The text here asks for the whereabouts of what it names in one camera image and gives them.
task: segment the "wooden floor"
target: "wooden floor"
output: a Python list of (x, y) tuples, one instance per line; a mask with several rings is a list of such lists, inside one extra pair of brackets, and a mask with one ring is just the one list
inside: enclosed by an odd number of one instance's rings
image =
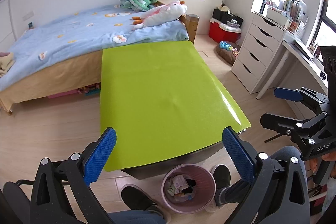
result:
[[(241, 135), (258, 151), (269, 155), (279, 148), (291, 145), (290, 138), (283, 136), (268, 144), (264, 140), (275, 135), (263, 129), (259, 123), (265, 112), (295, 117), (284, 100), (274, 97), (268, 90), (261, 100), (256, 94), (249, 94), (231, 72), (231, 66), (214, 51), (217, 44), (206, 35), (198, 35), (195, 47), (217, 78), (237, 101), (252, 127)], [(48, 157), (52, 161), (65, 160), (74, 152), (81, 152), (88, 143), (100, 136), (100, 97), (68, 95), (59, 99), (41, 98), (24, 102), (13, 107), (13, 116), (0, 113), (0, 186), (7, 181), (18, 179), (34, 180), (39, 162)], [(239, 175), (223, 148), (206, 161), (200, 163), (207, 169), (223, 163), (232, 174), (232, 182)], [(123, 185), (133, 183), (141, 187), (154, 199), (160, 200), (159, 186), (163, 176), (137, 180), (122, 171), (103, 171), (99, 180), (91, 184), (96, 197), (107, 212), (127, 210), (120, 198)], [(32, 186), (22, 186), (30, 197)], [(85, 221), (74, 201), (69, 186), (67, 193), (77, 217)], [(214, 214), (202, 211), (193, 215), (173, 214), (172, 223), (211, 223), (223, 224), (235, 204), (229, 204)]]

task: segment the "drawer handle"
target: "drawer handle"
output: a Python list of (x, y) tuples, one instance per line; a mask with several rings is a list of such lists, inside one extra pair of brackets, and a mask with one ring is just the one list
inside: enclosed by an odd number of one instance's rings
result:
[(268, 33), (266, 33), (265, 31), (263, 31), (262, 29), (258, 28), (260, 30), (260, 32), (262, 32), (264, 35), (271, 37), (271, 35), (269, 35)]
[(263, 18), (263, 20), (268, 24), (268, 25), (271, 25), (271, 26), (276, 26), (274, 23), (272, 23), (272, 22), (270, 22), (270, 21), (268, 21), (267, 19), (264, 19)]
[(266, 47), (267, 48), (267, 46), (265, 45), (265, 44), (263, 44), (263, 43), (261, 43), (260, 42), (260, 40), (258, 40), (258, 39), (256, 39), (256, 38), (254, 38), (262, 47)]
[(252, 74), (252, 72), (251, 72), (247, 67), (245, 67), (244, 64), (243, 64), (243, 66), (244, 66), (244, 68), (245, 68), (250, 74)]
[(257, 60), (257, 61), (260, 62), (260, 60), (259, 60), (258, 58), (256, 58), (252, 53), (250, 53), (250, 55), (251, 55), (255, 60)]

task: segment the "green tabletop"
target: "green tabletop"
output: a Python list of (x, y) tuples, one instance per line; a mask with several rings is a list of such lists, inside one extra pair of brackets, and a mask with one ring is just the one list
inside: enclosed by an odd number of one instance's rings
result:
[(184, 155), (220, 142), (228, 126), (251, 126), (190, 41), (104, 50), (100, 115), (101, 132), (117, 132), (106, 171)]

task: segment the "person's hand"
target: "person's hand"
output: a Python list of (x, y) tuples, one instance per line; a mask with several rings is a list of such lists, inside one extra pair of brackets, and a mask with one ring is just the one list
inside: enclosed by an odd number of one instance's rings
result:
[[(336, 151), (323, 155), (322, 159), (325, 161), (336, 161)], [(317, 171), (317, 164), (318, 158), (309, 160), (310, 169), (313, 173)], [(336, 178), (336, 166), (331, 171), (330, 176)]]

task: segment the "bolt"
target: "bolt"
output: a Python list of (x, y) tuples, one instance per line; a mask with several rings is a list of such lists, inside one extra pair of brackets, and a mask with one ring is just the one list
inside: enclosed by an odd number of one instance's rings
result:
[(261, 158), (262, 160), (267, 160), (268, 159), (268, 155), (264, 152), (259, 153), (259, 158)]
[(79, 157), (80, 157), (80, 155), (79, 155), (78, 153), (75, 153), (75, 154), (72, 154), (72, 155), (71, 155), (71, 159), (72, 159), (72, 160), (78, 160)]
[(44, 158), (43, 160), (41, 160), (41, 164), (42, 165), (45, 165), (45, 164), (47, 164), (48, 163), (48, 159), (47, 158)]
[(296, 157), (291, 157), (291, 161), (294, 164), (297, 164), (299, 162), (299, 160)]

